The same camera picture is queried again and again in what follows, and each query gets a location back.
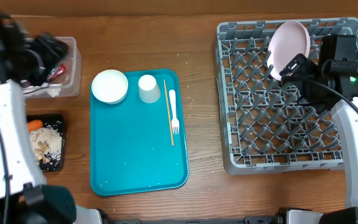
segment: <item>pink plate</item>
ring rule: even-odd
[[[310,37],[306,28],[298,21],[286,21],[274,33],[268,46],[272,52],[267,66],[273,65],[270,75],[281,80],[280,72],[298,54],[306,57],[310,52]]]

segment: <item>plastic tray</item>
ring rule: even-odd
[[[42,114],[42,115],[30,115],[27,116],[27,122],[33,121],[35,119],[40,119],[46,128],[50,125],[53,129],[56,129],[62,137],[62,152],[60,154],[60,160],[51,159],[49,163],[43,163],[42,160],[39,161],[39,167],[42,172],[53,172],[60,171],[63,169],[63,162],[65,158],[65,139],[66,139],[66,126],[63,120],[63,116],[60,114]]]
[[[124,74],[129,88],[119,104],[102,103],[90,94],[92,189],[110,196],[181,187],[189,173],[178,77],[167,69]],[[145,74],[155,77],[161,91],[152,104],[139,98],[137,82]],[[174,135],[174,147],[163,80],[168,91],[177,93],[180,133]]]
[[[67,71],[50,83],[47,89],[35,91],[25,95],[26,98],[51,98],[62,96],[78,96],[81,86],[81,54],[73,37],[56,37],[68,44],[69,52],[63,61]],[[25,91],[34,91],[39,87],[24,88]]]
[[[299,20],[310,35],[309,58],[318,62],[321,38],[355,35],[358,19]],[[303,169],[343,169],[335,124],[328,112],[296,103],[295,86],[269,77],[268,46],[285,21],[223,22],[213,44],[218,84],[223,165],[227,173],[260,174]]]

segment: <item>paper cup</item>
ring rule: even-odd
[[[157,81],[151,75],[144,75],[139,79],[139,97],[145,103],[154,103],[160,96],[160,88]]]

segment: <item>white cup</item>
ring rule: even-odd
[[[105,70],[92,81],[94,97],[104,103],[116,104],[121,102],[128,92],[128,79],[120,71]]]
[[[156,102],[161,95],[157,81],[151,75],[144,75],[139,79],[139,97],[145,103]]]

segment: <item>teal tray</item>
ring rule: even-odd
[[[92,189],[100,196],[112,196],[181,187],[189,169],[177,75],[168,69],[124,74],[129,87],[119,104],[102,103],[90,94]],[[151,104],[139,98],[137,82],[146,74],[155,77],[161,91],[160,99]],[[167,91],[177,93],[180,133],[173,135],[173,147],[164,80]]]

